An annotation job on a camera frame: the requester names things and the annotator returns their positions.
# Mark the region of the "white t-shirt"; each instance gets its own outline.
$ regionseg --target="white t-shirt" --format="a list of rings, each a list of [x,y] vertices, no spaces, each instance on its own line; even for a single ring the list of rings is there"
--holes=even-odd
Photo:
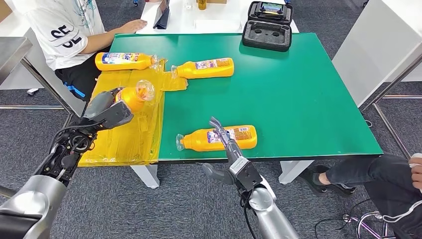
[[[63,69],[82,64],[93,54],[79,54],[88,36],[104,33],[95,0],[13,0],[44,52],[47,65]]]

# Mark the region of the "yellow plastic sheet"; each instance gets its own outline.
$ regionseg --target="yellow plastic sheet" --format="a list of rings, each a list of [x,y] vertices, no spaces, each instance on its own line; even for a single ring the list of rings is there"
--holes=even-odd
[[[93,97],[116,87],[135,86],[140,80],[154,85],[155,97],[146,102],[141,112],[131,122],[111,130],[98,133],[94,148],[86,152],[78,166],[123,166],[146,165],[158,161],[161,129],[163,122],[164,92],[185,90],[185,78],[171,79],[170,72],[163,72],[165,60],[160,69],[142,71],[109,71],[98,78]]]

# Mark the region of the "hand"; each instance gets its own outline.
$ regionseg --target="hand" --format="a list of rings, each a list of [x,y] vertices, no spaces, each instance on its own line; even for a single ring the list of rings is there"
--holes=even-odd
[[[412,168],[412,180],[413,186],[417,189],[422,190],[422,157],[416,157],[415,155],[410,159],[409,163],[420,164]]]
[[[147,21],[144,20],[133,20],[117,29],[118,33],[135,33],[138,30],[143,29],[147,25]]]

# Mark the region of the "green table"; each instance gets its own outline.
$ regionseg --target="green table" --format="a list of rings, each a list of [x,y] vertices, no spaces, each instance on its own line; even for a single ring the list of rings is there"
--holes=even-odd
[[[210,128],[252,124],[258,144],[244,150],[256,160],[309,160],[374,156],[382,150],[317,36],[293,34],[288,52],[245,47],[239,34],[117,35],[112,52],[157,54],[171,65],[231,57],[230,78],[189,80],[167,92],[159,162],[224,159],[225,152],[178,151],[175,137]]]

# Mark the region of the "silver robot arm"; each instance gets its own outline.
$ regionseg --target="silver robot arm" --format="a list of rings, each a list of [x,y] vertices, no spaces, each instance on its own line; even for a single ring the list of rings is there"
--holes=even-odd
[[[267,180],[258,173],[251,161],[243,157],[236,141],[230,138],[217,119],[211,117],[210,125],[215,127],[214,132],[224,145],[229,168],[216,170],[209,163],[204,163],[202,167],[205,174],[223,183],[237,186],[241,201],[247,202],[242,205],[245,216],[247,208],[253,210],[264,239],[298,239],[299,235],[275,204],[277,198]]]
[[[98,94],[84,117],[55,134],[33,176],[0,206],[0,235],[7,239],[48,239],[67,186],[82,154],[91,150],[97,132],[125,124],[133,118],[122,101],[115,103],[116,88]]]

